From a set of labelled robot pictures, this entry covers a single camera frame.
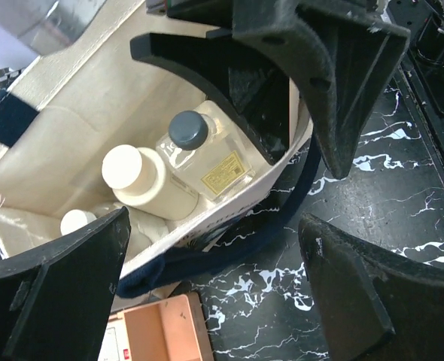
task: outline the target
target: bottle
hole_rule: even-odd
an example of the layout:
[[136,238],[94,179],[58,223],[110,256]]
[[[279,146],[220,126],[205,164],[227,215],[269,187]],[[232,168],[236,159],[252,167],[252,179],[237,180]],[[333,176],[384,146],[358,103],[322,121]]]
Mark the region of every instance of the bottle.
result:
[[120,202],[166,220],[184,219],[199,199],[150,148],[115,147],[103,159],[102,176]]
[[177,114],[157,152],[173,174],[214,202],[236,194],[255,176],[236,125],[210,101]]
[[[122,207],[121,203],[115,202],[102,203],[90,211],[73,209],[63,216],[59,225],[60,231],[62,235],[67,235]],[[126,249],[125,262],[130,261],[153,243],[169,234],[164,220],[134,208],[128,207],[128,209],[132,231]]]

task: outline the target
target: clear glass bottle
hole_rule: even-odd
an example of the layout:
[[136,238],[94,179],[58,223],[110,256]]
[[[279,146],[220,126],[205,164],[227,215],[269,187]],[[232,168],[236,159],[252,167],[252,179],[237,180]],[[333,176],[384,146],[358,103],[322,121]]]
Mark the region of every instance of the clear glass bottle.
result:
[[175,176],[214,202],[235,195],[255,176],[236,125],[210,101],[177,114],[157,152]]
[[[62,218],[60,231],[62,235],[67,235],[93,222],[99,217],[103,217],[110,212],[122,208],[123,204],[102,203],[95,206],[90,211],[73,209]],[[129,220],[132,231],[130,232],[129,245],[126,249],[125,262],[130,261],[153,243],[169,234],[165,221],[152,214],[148,214],[138,209],[129,209]]]

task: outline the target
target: orange box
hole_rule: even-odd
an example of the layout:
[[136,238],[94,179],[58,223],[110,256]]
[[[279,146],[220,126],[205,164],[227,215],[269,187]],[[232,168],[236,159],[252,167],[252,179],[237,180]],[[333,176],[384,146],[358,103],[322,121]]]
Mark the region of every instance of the orange box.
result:
[[129,308],[108,319],[99,361],[214,361],[197,293]]

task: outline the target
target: navy blue strap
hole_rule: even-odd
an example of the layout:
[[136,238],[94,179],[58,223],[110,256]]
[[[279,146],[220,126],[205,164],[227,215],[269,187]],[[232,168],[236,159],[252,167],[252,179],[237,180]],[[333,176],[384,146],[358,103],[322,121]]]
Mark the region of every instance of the navy blue strap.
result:
[[13,147],[37,115],[31,106],[0,90],[0,143]]
[[[256,232],[244,241],[236,242],[229,247],[218,247],[206,253],[189,248],[172,247],[120,280],[117,295],[128,299],[134,298],[158,287],[188,280],[197,275],[216,274],[227,266],[241,262],[244,258],[256,253],[272,241],[299,210],[311,189],[320,161],[321,153],[315,137],[312,137],[300,178],[281,210],[274,214],[271,222],[255,229]],[[225,237],[227,236],[222,236],[220,242],[231,241],[224,239]]]

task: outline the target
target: black marble surface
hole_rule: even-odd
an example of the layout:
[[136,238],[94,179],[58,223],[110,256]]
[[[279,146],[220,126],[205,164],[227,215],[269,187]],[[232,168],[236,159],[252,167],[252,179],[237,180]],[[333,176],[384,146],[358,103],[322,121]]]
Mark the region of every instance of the black marble surface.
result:
[[[321,165],[300,212],[444,268],[444,171],[421,120],[414,117],[417,112],[409,111],[411,104],[404,88],[389,86],[363,131],[350,175],[335,180]],[[282,202],[288,195],[307,150],[290,161],[272,199],[248,215],[248,224],[233,230],[231,244],[243,242],[278,211],[274,199]],[[300,256],[298,222],[292,219],[277,239],[243,264],[179,288],[201,295],[217,361],[329,359]]]

